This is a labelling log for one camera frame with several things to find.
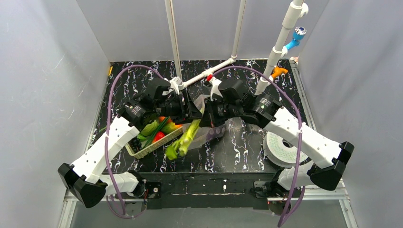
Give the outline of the clear zip top bag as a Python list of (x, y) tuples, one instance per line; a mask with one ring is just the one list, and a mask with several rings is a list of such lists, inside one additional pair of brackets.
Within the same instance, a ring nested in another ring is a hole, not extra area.
[[(210, 96), (199, 95), (194, 100), (194, 104), (201, 112), (204, 111), (204, 99), (206, 97)], [(228, 130), (228, 121), (226, 121), (223, 125), (214, 128), (211, 127), (199, 128), (193, 138), (193, 141), (190, 143), (188, 150), (190, 151), (192, 149), (197, 149), (213, 139), (223, 137), (227, 130)]]

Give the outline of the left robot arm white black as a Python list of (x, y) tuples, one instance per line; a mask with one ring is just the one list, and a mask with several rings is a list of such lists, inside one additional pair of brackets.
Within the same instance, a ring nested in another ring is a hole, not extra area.
[(187, 124), (202, 118), (202, 113), (187, 89), (173, 81), (154, 78), (148, 87), (136, 94), (107, 118), (106, 131), (72, 164), (63, 163), (58, 173), (65, 187), (86, 208), (94, 207), (106, 196), (123, 192), (142, 195), (145, 178), (135, 171), (103, 174), (122, 148), (157, 117), (170, 117), (175, 124)]

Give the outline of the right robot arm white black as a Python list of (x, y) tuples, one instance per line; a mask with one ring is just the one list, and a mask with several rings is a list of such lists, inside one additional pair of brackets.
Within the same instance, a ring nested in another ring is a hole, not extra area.
[(239, 117), (283, 138), (311, 159), (298, 168), (278, 171), (273, 186), (284, 191), (306, 185), (325, 190), (337, 188), (354, 151), (350, 142), (339, 143), (324, 137), (299, 121), (279, 100), (266, 94), (252, 94), (241, 80), (220, 81), (212, 77), (205, 84), (211, 86), (211, 94), (204, 99), (200, 127), (218, 127)]

